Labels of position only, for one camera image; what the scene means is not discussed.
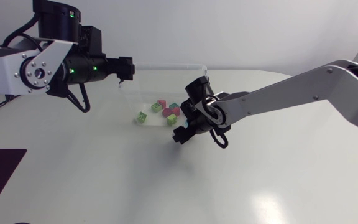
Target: teal cube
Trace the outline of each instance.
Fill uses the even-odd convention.
[[[159,103],[154,103],[152,105],[152,110],[157,113],[162,110],[162,105]]]
[[[172,103],[171,105],[169,105],[170,109],[174,109],[174,108],[177,108],[177,107],[179,107],[179,105],[177,105],[176,103]]]
[[[170,116],[167,116],[167,123],[168,125],[174,125],[177,122],[177,116],[174,114],[171,114]]]
[[[137,115],[137,121],[140,124],[143,124],[146,121],[146,117],[147,117],[147,115],[145,113],[140,112],[139,115]]]

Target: colored cube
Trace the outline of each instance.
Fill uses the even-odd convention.
[[[140,112],[139,115],[137,115],[137,121],[140,124],[143,124],[146,121],[146,117],[147,117],[147,115],[145,113]]]
[[[170,116],[172,113],[173,112],[170,108],[164,108],[164,110],[162,111],[162,116],[164,116],[164,118],[166,118],[167,116]]]
[[[167,107],[167,102],[165,100],[157,100],[157,103],[161,104],[162,108]]]
[[[174,109],[172,109],[172,113],[173,113],[175,116],[179,116],[179,115],[180,115],[180,108],[174,108]]]
[[[176,107],[179,107],[179,105],[177,105],[176,103],[172,103],[171,105],[169,105],[170,109],[174,109]]]
[[[170,116],[167,117],[167,122],[168,125],[173,125],[177,122],[177,117],[174,114],[171,114]]]
[[[162,110],[162,105],[159,104],[159,103],[154,103],[154,104],[152,105],[152,110],[157,113],[157,112],[159,112],[160,110]]]

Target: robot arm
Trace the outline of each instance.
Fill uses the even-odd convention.
[[[214,94],[206,77],[186,87],[189,99],[181,109],[188,127],[174,130],[175,142],[185,143],[195,134],[209,131],[225,148],[224,135],[231,124],[247,116],[328,100],[349,122],[358,126],[358,63],[340,60],[288,78],[251,93]],[[220,143],[215,136],[224,140]]]
[[[41,94],[68,98],[82,112],[90,110],[86,82],[116,73],[132,80],[132,58],[106,58],[102,53],[101,31],[82,26],[81,12],[58,2],[33,0],[34,17],[8,36],[0,48],[0,94]],[[38,22],[39,38],[24,32]],[[11,40],[24,39],[13,47]],[[68,85],[79,84],[85,102],[81,106]]]

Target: clear container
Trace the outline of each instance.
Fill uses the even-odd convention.
[[[164,108],[155,112],[152,105],[158,100],[165,100],[166,108],[173,103],[180,106],[188,99],[185,87],[203,75],[207,75],[205,65],[136,63],[134,80],[124,81],[119,88],[131,107],[137,124],[177,127],[186,123],[182,111],[177,116],[176,123],[169,125],[162,114]],[[140,113],[147,115],[144,122],[138,119]]]

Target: table surface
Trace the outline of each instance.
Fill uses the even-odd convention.
[[[289,77],[209,75],[229,93]],[[0,223],[358,223],[358,128],[327,101],[247,117],[227,149],[209,134],[181,146],[134,124],[117,82],[87,84],[87,114],[47,95],[0,109],[0,148],[28,149]]]

